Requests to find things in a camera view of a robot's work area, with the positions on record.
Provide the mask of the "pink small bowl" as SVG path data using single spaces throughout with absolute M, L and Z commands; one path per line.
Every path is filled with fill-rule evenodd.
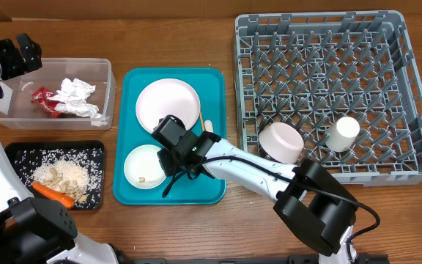
M 304 146 L 302 136 L 284 122 L 274 122 L 258 137 L 263 150 L 271 158 L 284 164 L 295 164 Z

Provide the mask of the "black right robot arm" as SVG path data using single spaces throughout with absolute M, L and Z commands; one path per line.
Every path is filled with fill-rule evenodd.
M 355 198 L 323 166 L 305 159 L 296 166 L 247 153 L 213 132 L 194 134 L 174 115 L 160 119 L 152 138 L 166 176 L 176 183 L 201 174 L 237 183 L 273 202 L 293 235 L 319 253 L 320 263 L 354 263 L 349 243 Z

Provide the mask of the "white tissue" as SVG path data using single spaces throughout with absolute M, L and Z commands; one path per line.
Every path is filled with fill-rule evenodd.
M 48 99 L 57 102 L 54 108 L 56 111 L 95 119 L 95 121 L 91 121 L 91 125 L 100 127 L 107 124 L 106 118 L 99 113 L 97 105 L 87 102 L 88 97 L 95 90 L 95 85 L 88 84 L 78 78 L 74 78 L 72 81 L 65 78 L 61 83 L 61 88 Z

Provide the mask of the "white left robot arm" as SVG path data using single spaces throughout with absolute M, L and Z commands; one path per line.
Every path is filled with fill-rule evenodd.
M 0 40 L 0 80 L 42 67 L 42 50 L 27 34 Z M 129 263 L 124 252 L 76 228 L 59 201 L 35 197 L 16 175 L 0 142 L 0 263 Z

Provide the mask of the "white bowl with food scraps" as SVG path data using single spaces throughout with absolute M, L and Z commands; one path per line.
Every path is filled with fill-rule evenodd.
M 158 158 L 159 151 L 158 146 L 144 144 L 128 154 L 124 174 L 129 184 L 139 189 L 152 189 L 166 179 Z

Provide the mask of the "white plastic cup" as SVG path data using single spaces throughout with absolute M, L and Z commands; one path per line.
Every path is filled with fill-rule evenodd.
M 360 132 L 358 121 L 352 117 L 342 117 L 327 129 L 327 147 L 335 152 L 348 150 Z

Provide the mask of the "orange carrot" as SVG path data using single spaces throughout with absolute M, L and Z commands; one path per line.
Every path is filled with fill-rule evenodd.
M 63 204 L 67 209 L 73 209 L 75 206 L 75 200 L 61 192 L 54 191 L 53 189 L 44 186 L 38 182 L 32 182 L 32 188 L 42 194 L 44 197 L 51 200 L 58 201 Z

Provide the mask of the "grey dishwasher rack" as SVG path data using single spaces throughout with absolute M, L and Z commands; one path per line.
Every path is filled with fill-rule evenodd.
M 422 83 L 400 12 L 244 14 L 234 30 L 241 149 L 264 155 L 259 133 L 284 122 L 341 183 L 422 183 Z M 335 152 L 327 129 L 342 117 L 360 132 Z

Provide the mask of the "wooden chopstick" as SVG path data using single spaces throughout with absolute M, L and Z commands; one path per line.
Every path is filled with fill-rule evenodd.
M 199 119 L 200 119 L 200 123 L 201 123 L 201 128 L 203 131 L 206 131 L 205 125 L 204 125 L 204 118 L 202 116 L 202 113 L 199 112 Z

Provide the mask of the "large white plate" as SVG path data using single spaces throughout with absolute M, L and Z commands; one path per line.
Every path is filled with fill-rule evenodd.
M 147 85 L 136 101 L 136 117 L 151 133 L 160 119 L 174 115 L 191 129 L 199 118 L 201 102 L 195 89 L 176 78 L 163 78 Z

